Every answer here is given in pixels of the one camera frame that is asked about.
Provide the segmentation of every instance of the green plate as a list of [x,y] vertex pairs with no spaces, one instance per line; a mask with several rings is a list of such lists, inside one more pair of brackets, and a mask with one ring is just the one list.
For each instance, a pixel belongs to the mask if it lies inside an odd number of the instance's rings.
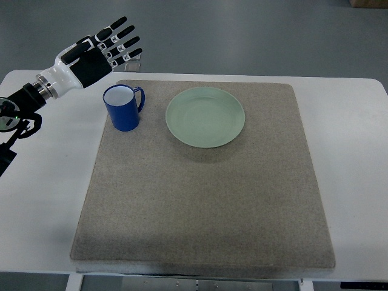
[[176,95],[166,110],[166,123],[180,141],[194,147],[219,147],[238,136],[245,113],[231,94],[212,87]]

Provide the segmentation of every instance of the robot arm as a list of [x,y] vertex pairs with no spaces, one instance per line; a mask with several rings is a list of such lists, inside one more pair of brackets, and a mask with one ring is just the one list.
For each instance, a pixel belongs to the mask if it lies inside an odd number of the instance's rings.
[[[0,144],[0,176],[16,156],[10,150],[15,141],[40,129],[42,118],[35,112],[45,106],[47,99],[86,88],[142,52],[141,48],[127,52],[140,40],[138,36],[122,43],[135,29],[133,25],[111,36],[126,20],[122,17],[99,33],[80,39],[63,50],[54,66],[38,74],[35,82],[27,83],[8,98],[0,98],[0,132],[15,130],[8,142]],[[34,122],[32,129],[28,127],[30,121]]]

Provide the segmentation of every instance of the felt pad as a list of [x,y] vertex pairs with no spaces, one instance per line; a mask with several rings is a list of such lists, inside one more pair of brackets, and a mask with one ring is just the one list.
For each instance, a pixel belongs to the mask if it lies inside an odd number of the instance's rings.
[[[131,132],[107,118],[70,255],[79,272],[287,278],[334,268],[290,85],[119,83],[142,87],[145,106]],[[246,113],[237,138],[213,149],[182,143],[165,121],[174,96],[202,86],[231,93]]]

